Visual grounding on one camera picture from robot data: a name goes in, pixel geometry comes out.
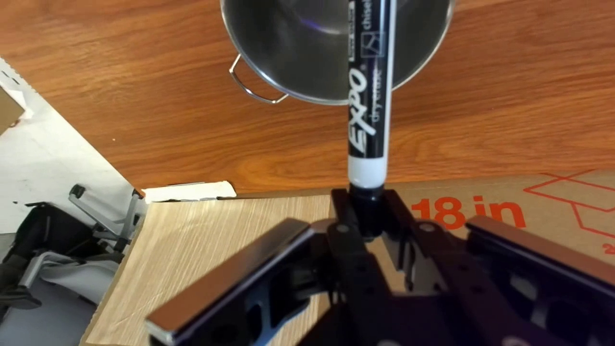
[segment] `wooden surface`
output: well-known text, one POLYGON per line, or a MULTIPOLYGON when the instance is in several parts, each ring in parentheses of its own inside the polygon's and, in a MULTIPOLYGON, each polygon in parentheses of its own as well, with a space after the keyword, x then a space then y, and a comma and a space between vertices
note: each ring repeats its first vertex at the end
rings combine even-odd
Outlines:
MULTIPOLYGON (((146 343, 146 314, 284 216, 317 220, 329 195, 154 203, 90 328, 86 346, 146 343)), ((273 343, 296 343, 315 320, 311 303, 273 343)))
MULTIPOLYGON (((134 186, 346 184, 346 109, 246 97, 217 0, 11 0, 0 32, 134 186)), ((613 55, 615 1, 459 0, 434 61, 394 93, 390 180, 615 166, 613 55)))

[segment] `screw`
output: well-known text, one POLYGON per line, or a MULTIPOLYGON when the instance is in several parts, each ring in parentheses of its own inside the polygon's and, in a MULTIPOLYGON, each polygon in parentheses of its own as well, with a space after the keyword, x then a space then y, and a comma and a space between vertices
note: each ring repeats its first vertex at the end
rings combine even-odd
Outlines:
POLYGON ((338 232, 348 232, 350 228, 348 228, 348 224, 338 222, 338 224, 336 224, 336 230, 338 230, 338 232))
POLYGON ((502 346, 530 346, 530 343, 519 336, 505 336, 502 337, 502 346))
POLYGON ((434 226, 432 222, 419 222, 419 228, 421 228, 423 232, 432 232, 432 230, 436 230, 436 226, 434 226))

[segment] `stainless steel pot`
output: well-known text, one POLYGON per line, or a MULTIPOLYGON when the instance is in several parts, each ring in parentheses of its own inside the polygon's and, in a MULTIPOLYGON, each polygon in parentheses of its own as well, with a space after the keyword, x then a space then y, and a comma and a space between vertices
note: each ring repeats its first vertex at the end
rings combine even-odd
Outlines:
MULTIPOLYGON (((346 0, 221 0, 221 11, 238 49, 229 72, 246 93, 267 103, 286 95, 348 103, 346 0), (234 70, 240 59, 284 95, 269 99, 248 88, 234 70)), ((396 88, 434 55, 452 13, 453 0, 398 0, 396 88)))

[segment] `cardboard box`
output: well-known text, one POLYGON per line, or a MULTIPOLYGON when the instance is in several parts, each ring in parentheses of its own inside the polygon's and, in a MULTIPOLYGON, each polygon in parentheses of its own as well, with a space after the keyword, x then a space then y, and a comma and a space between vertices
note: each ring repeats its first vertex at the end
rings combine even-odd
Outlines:
POLYGON ((0 86, 0 134, 13 126, 25 109, 0 86))
POLYGON ((615 170, 421 182, 398 187, 417 218, 465 237, 465 220, 488 214, 615 264, 615 170))

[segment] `pot handle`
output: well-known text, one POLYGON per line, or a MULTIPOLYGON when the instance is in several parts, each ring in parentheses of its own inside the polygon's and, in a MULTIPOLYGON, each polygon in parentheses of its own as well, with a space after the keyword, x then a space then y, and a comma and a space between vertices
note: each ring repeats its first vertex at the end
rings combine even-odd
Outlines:
POLYGON ((242 78, 236 74, 236 70, 234 70, 240 59, 242 59, 242 53, 236 53, 232 64, 229 66, 229 74, 232 76, 232 80, 234 80, 238 86, 244 88, 244 91, 246 91, 250 97, 254 97, 254 99, 257 99, 257 101, 263 101, 263 103, 280 103, 282 99, 288 97, 288 93, 282 93, 280 97, 273 99, 273 97, 259 95, 257 91, 254 91, 252 88, 248 88, 248 86, 242 82, 242 78))

